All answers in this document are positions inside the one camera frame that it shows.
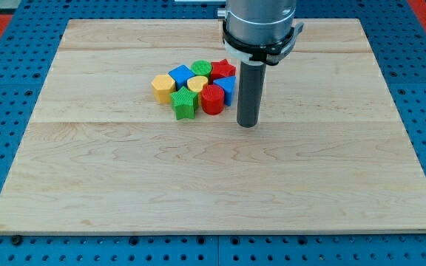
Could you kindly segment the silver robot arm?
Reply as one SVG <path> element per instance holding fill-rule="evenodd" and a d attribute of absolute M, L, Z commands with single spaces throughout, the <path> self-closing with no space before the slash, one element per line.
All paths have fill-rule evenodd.
<path fill-rule="evenodd" d="M 237 123 L 257 125 L 267 66 L 276 66 L 293 50 L 302 22 L 293 24 L 296 0 L 229 0 L 222 18 L 225 49 L 241 61 Z"/>

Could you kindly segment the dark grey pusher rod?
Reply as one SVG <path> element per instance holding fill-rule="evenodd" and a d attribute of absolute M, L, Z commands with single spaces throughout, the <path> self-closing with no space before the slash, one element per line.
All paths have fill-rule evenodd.
<path fill-rule="evenodd" d="M 252 66 L 242 62 L 240 65 L 237 123 L 242 127 L 257 125 L 265 73 L 265 64 Z"/>

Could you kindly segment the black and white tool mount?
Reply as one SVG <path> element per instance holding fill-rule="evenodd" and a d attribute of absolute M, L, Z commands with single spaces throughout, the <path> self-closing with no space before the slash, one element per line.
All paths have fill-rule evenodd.
<path fill-rule="evenodd" d="M 243 63 L 252 66 L 267 64 L 276 66 L 293 50 L 298 35 L 302 32 L 304 24 L 296 24 L 280 41 L 268 45 L 253 45 L 243 43 L 236 39 L 228 30 L 227 23 L 223 21 L 223 43 L 227 52 L 240 59 Z"/>

